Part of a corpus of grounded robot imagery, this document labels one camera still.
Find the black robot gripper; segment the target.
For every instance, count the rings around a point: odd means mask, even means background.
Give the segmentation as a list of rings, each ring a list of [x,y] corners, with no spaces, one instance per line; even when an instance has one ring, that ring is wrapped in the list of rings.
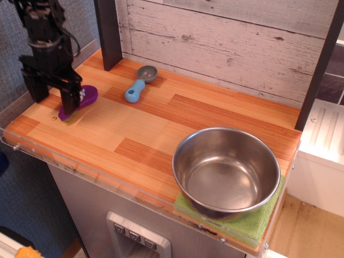
[[[74,60],[70,40],[57,43],[29,41],[32,55],[21,55],[22,75],[32,99],[39,103],[49,95],[48,87],[60,90],[65,115],[80,105],[81,76],[72,68]]]

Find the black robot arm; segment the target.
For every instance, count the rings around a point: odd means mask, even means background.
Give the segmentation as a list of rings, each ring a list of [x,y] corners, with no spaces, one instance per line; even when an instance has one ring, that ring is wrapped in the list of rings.
[[[39,103],[49,87],[59,89],[66,115],[80,106],[81,76],[72,68],[71,41],[75,37],[63,27],[65,11],[58,1],[12,1],[27,31],[32,55],[22,55],[22,75],[32,99]]]

